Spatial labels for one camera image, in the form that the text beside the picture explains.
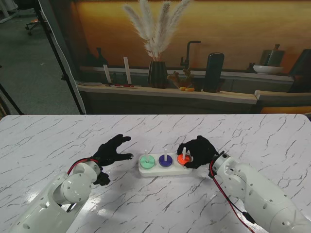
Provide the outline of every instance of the white peg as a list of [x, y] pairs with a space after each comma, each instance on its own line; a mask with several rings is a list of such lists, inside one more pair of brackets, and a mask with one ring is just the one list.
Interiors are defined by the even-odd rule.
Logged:
[[127, 77], [127, 83], [128, 83], [128, 84], [132, 84], [131, 73], [130, 73], [130, 68], [129, 68], [129, 66], [128, 66], [127, 57], [123, 57], [123, 59], [124, 59], [124, 65], [125, 65], [125, 72], [126, 72], [126, 77]]
[[112, 83], [112, 82], [111, 82], [110, 75], [109, 75], [108, 66], [107, 66], [107, 65], [103, 65], [103, 66], [104, 66], [104, 70], [105, 70], [105, 74], [106, 74], [106, 78], [107, 78], [107, 80], [108, 80], [108, 83]]
[[183, 160], [185, 160], [185, 158], [186, 158], [186, 148], [184, 147], [183, 148]]
[[147, 153], [147, 150], [145, 150], [145, 158], [146, 158], [146, 163], [148, 163], [149, 162], [149, 155]]
[[164, 161], [167, 161], [167, 149], [164, 149]]

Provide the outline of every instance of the office chair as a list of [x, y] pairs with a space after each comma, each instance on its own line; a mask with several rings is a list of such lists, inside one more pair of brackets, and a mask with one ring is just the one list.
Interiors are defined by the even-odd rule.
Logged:
[[[28, 10], [35, 7], [38, 7], [40, 9], [40, 4], [38, 0], [14, 0], [15, 4], [18, 6], [18, 9], [20, 10]], [[38, 19], [32, 20], [30, 23], [26, 24], [25, 29], [28, 30], [28, 35], [32, 35], [32, 30], [40, 24], [40, 21]]]

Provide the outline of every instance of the black vase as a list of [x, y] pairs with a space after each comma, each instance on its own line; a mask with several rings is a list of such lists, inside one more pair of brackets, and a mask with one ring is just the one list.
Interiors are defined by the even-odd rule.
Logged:
[[165, 88], [167, 83], [165, 62], [151, 62], [149, 65], [148, 84], [153, 88]]

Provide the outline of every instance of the red cable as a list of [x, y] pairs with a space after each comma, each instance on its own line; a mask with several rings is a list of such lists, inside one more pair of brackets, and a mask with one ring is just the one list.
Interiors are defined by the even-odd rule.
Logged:
[[81, 160], [78, 160], [77, 162], [75, 162], [68, 170], [67, 174], [69, 175], [71, 173], [71, 171], [73, 170], [73, 168], [79, 164], [79, 163], [84, 163], [84, 162], [88, 162], [88, 161], [93, 161], [93, 162], [96, 162], [98, 163], [98, 161], [96, 159], [89, 159], [89, 158], [86, 158], [86, 159], [81, 159]]
[[[212, 176], [212, 179], [214, 180], [216, 186], [219, 188], [220, 192], [223, 194], [223, 196], [225, 197], [225, 199], [228, 201], [228, 199], [229, 199], [228, 196], [225, 194], [225, 192], [224, 192], [223, 189], [220, 187], [220, 185], [218, 184], [217, 180], [216, 180], [215, 177], [214, 177], [213, 169], [212, 169], [213, 164], [214, 164], [213, 161], [210, 162], [210, 164], [209, 164], [209, 170], [210, 170], [210, 174], [211, 174], [211, 176]], [[240, 222], [241, 222], [250, 232], [255, 233], [249, 226], [246, 225], [245, 222], [243, 222], [243, 221], [240, 219], [240, 217], [238, 216], [237, 212], [236, 212], [235, 209], [233, 208], [231, 202], [228, 201], [228, 203], [229, 203], [229, 205], [231, 206], [231, 208], [232, 208], [232, 210], [233, 210], [235, 216], [238, 218], [238, 220], [240, 220]]]

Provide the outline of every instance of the white marble surface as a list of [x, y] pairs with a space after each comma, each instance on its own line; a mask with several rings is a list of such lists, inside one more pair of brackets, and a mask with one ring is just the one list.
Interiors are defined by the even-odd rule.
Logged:
[[118, 133], [132, 137], [119, 152], [135, 157], [104, 168], [111, 183], [93, 187], [69, 233], [248, 232], [207, 166], [188, 176], [139, 176], [144, 149], [176, 151], [197, 135], [250, 163], [311, 216], [311, 123], [302, 115], [7, 116], [0, 121], [0, 231], [8, 231], [53, 176]]

